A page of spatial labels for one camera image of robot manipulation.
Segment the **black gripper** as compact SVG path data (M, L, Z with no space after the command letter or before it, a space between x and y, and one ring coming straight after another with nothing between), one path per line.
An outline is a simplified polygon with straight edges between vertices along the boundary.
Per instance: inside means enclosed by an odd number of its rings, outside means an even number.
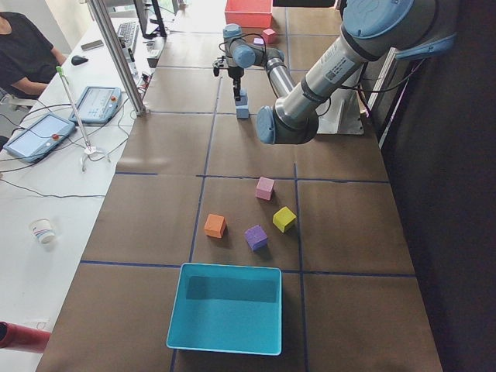
M240 101L241 79L244 75L242 67L228 67L228 75L233 82L233 96L236 102Z

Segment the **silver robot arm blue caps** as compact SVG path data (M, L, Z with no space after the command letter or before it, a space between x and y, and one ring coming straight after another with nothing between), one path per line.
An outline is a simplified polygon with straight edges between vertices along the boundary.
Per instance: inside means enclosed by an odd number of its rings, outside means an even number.
M269 78L270 86L274 94L279 97L288 95L295 87L287 66L284 63L284 53L277 49L248 43L241 26L230 23L223 31L223 42L219 49L223 55L213 63L214 75L218 76L221 70L227 70L232 79L233 96L236 104L240 104L242 98L241 79L244 71L252 66L262 67Z

